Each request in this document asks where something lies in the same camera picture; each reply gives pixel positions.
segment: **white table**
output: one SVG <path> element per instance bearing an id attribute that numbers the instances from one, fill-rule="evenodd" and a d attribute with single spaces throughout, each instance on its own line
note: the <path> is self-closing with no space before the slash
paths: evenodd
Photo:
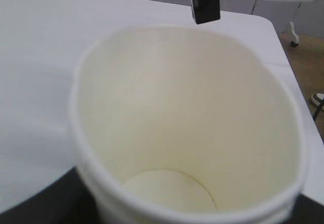
<path id="1" fill-rule="evenodd" d="M 221 15 L 196 26 L 190 7 L 145 0 L 0 0 L 0 212 L 74 165 L 66 108 L 71 74 L 84 50 L 114 30 L 154 23 L 231 35 L 286 83 L 310 147 L 304 194 L 324 204 L 324 147 L 272 24 L 251 15 Z"/>

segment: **cup rim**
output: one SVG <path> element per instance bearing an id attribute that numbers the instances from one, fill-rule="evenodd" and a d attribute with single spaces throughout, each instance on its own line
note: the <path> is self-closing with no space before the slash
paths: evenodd
<path id="1" fill-rule="evenodd" d="M 293 204 L 295 198 L 300 193 L 302 186 L 306 180 L 307 172 L 307 159 L 308 159 L 308 147 L 306 145 L 305 132 L 303 130 L 303 120 L 299 106 L 294 99 L 292 92 L 288 87 L 281 82 L 277 77 L 269 71 L 269 69 L 263 64 L 261 66 L 268 71 L 269 75 L 281 86 L 286 94 L 288 101 L 291 103 L 291 108 L 296 120 L 296 125 L 298 127 L 298 144 L 299 144 L 299 156 L 298 156 L 298 172 L 295 181 L 288 185 L 277 195 L 264 200 L 257 205 L 251 206 L 247 209 L 239 211 L 227 211 L 221 213 L 181 213 L 166 207 L 159 206 L 157 204 L 151 203 L 149 201 L 140 199 L 128 193 L 112 176 L 108 174 L 108 171 L 102 166 L 99 160 L 95 157 L 94 152 L 88 145 L 88 141 L 83 134 L 81 121 L 78 113 L 78 96 L 79 96 L 79 81 L 82 68 L 88 58 L 88 56 L 101 44 L 106 41 L 113 39 L 115 36 L 125 34 L 134 30 L 146 30 L 152 28 L 177 28 L 177 29 L 187 29 L 199 32 L 208 32 L 215 35 L 221 35 L 228 37 L 230 39 L 235 39 L 230 35 L 225 35 L 223 33 L 218 33 L 205 28 L 193 28 L 190 26 L 179 26 L 179 25 L 145 25 L 145 26 L 135 26 L 122 28 L 115 31 L 113 34 L 109 35 L 107 38 L 98 40 L 92 46 L 90 46 L 81 56 L 78 65 L 76 66 L 75 73 L 73 76 L 73 84 L 70 91 L 69 97 L 69 126 L 71 135 L 73 137 L 73 145 L 79 154 L 79 158 L 82 160 L 82 164 L 87 166 L 87 170 L 90 172 L 93 179 L 95 179 L 96 184 L 100 186 L 105 192 L 109 193 L 111 197 L 117 200 L 119 203 L 123 203 L 124 206 L 130 208 L 133 212 L 139 213 L 140 215 L 147 216 L 150 219 L 157 219 L 159 221 L 166 221 L 169 223 L 183 223 L 183 224 L 215 224 L 215 223 L 242 223 L 249 222 L 260 219 L 271 215 L 272 213 L 286 207 L 289 203 Z M 244 44 L 240 43 L 241 46 L 248 49 Z"/>

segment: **shoe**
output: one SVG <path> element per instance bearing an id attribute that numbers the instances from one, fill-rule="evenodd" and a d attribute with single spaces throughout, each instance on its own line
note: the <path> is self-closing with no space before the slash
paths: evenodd
<path id="1" fill-rule="evenodd" d="M 324 100 L 324 94 L 314 93 L 310 97 L 310 100 L 315 106 L 319 106 L 319 104 Z"/>

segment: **paper cup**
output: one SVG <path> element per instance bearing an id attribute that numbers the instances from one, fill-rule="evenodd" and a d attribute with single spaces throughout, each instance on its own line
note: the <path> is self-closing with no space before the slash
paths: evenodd
<path id="1" fill-rule="evenodd" d="M 235 39 L 133 28 L 74 78 L 77 169 L 104 223 L 278 223 L 304 179 L 291 94 Z"/>

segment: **chair wheel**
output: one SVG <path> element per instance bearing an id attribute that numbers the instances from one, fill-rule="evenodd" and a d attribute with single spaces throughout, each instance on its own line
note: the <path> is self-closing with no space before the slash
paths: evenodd
<path id="1" fill-rule="evenodd" d="M 298 45 L 299 45 L 299 43 L 295 43 L 293 41 L 290 42 L 290 46 L 293 48 L 297 47 Z"/>

